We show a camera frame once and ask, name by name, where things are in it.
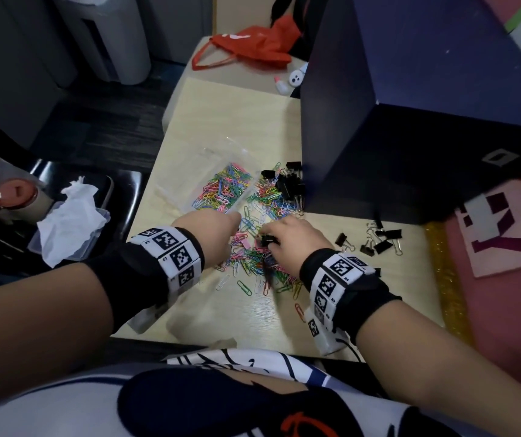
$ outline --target light wood tabletop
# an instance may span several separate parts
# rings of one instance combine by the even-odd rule
[[[207,141],[225,137],[247,149],[261,169],[273,168],[278,162],[300,161],[300,101],[187,79],[133,221],[131,235],[158,225],[169,225],[180,215],[156,187],[167,166],[177,164],[195,147],[205,147]],[[332,242],[341,232],[358,248],[366,240],[367,220],[312,213],[306,213],[305,217]],[[413,308],[444,326],[423,228],[391,222],[384,223],[384,227],[402,229],[404,254],[397,256],[394,249],[390,249],[374,257],[359,252],[357,255],[368,264],[381,267],[382,279],[392,293],[402,296]],[[114,336],[195,345],[234,338],[239,348],[319,356],[306,323],[295,310],[295,303],[303,310],[309,306],[307,291],[301,290],[297,300],[293,300],[291,292],[271,291],[264,296],[260,290],[247,296],[236,285],[237,280],[251,289],[256,281],[243,271],[237,278],[231,276],[221,290],[216,290],[226,273],[232,275],[233,270],[225,273],[206,270],[200,283],[180,296],[145,333],[138,335],[124,325]],[[355,359],[347,349],[329,357]]]

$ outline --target trash can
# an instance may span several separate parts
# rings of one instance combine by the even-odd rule
[[[139,84],[151,70],[135,0],[54,0],[96,76]]]

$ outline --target person's left hand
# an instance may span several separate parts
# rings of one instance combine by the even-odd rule
[[[206,268],[210,268],[230,257],[228,241],[238,231],[240,219],[239,212],[224,214],[203,208],[180,216],[171,225],[185,228],[196,237],[204,252]]]

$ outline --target dark wooden floor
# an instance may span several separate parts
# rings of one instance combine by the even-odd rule
[[[163,140],[161,118],[183,70],[153,62],[149,78],[137,86],[80,76],[31,151],[50,161],[150,172]]]

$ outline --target hand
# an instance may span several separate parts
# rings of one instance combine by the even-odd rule
[[[185,228],[196,237],[204,252],[206,268],[230,257],[228,241],[240,225],[240,213],[220,213],[211,208],[195,210],[174,220],[173,227]]]
[[[276,261],[297,278],[303,262],[311,253],[321,248],[333,249],[333,245],[323,233],[306,220],[297,219],[293,215],[264,224],[260,233],[271,234],[279,240],[281,244],[272,242],[269,244],[269,250]]]

